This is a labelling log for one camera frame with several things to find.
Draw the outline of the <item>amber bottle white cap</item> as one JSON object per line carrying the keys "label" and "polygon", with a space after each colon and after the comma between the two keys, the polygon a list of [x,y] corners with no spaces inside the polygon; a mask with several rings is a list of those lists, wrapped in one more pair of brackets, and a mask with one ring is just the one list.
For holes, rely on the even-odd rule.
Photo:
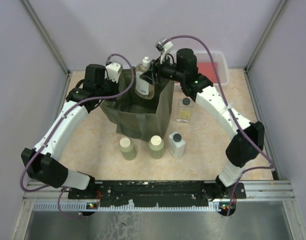
{"label": "amber bottle white cap", "polygon": [[135,93],[143,99],[151,100],[154,97],[154,86],[142,79],[140,76],[150,68],[150,59],[145,56],[140,64],[135,68],[136,84]]}

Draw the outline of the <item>green canvas bag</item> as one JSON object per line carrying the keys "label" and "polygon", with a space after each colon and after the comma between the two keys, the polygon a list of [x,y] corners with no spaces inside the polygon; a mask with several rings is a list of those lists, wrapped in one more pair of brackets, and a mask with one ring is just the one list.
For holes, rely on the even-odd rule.
{"label": "green canvas bag", "polygon": [[105,100],[101,110],[116,125],[116,133],[148,142],[152,136],[164,137],[170,121],[174,82],[164,80],[155,86],[152,99],[143,99],[132,86],[116,101]]}

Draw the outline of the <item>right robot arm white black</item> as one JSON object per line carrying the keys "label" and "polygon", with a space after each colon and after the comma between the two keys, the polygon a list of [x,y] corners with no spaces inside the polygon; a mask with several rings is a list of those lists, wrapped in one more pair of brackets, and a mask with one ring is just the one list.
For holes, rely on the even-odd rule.
{"label": "right robot arm white black", "polygon": [[251,122],[225,102],[211,80],[199,73],[197,57],[190,48],[176,52],[176,61],[162,52],[158,59],[144,60],[146,69],[137,77],[151,85],[160,84],[163,79],[180,83],[183,93],[196,104],[207,110],[223,127],[230,143],[225,150],[227,163],[216,177],[216,192],[227,198],[233,192],[237,180],[242,176],[245,165],[263,151],[264,125]]}

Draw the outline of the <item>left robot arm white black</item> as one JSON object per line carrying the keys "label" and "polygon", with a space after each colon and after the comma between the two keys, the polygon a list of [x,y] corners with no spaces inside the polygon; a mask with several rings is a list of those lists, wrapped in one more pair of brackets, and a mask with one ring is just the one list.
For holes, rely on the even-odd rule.
{"label": "left robot arm white black", "polygon": [[46,187],[78,189],[88,199],[96,194],[94,178],[68,169],[60,163],[60,158],[69,139],[89,113],[102,100],[115,100],[121,96],[119,77],[122,69],[123,66],[116,62],[86,67],[85,77],[68,93],[51,128],[32,149],[22,151],[24,175],[44,183]]}

